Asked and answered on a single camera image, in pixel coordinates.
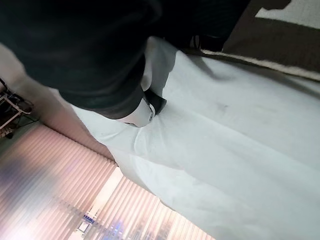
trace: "white fabric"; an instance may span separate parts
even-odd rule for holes
[[[320,85],[148,46],[149,125],[74,107],[123,173],[217,240],[320,239]]]

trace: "white cloth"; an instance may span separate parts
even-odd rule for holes
[[[123,173],[217,240],[320,239],[320,85],[157,38],[146,56],[149,125],[74,107]]]

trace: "vertical blinds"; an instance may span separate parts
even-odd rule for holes
[[[0,240],[212,240],[113,161],[39,125],[0,156]]]

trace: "wall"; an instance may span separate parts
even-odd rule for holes
[[[44,87],[28,77],[22,63],[2,44],[0,44],[0,77],[11,90],[33,102],[35,106],[33,114],[45,125],[113,159],[108,148],[90,135],[72,108],[59,96],[58,91]]]

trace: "person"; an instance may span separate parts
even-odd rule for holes
[[[67,102],[143,127],[164,103],[141,87],[148,37],[184,48],[199,35],[216,50],[248,1],[2,0],[0,41]]]

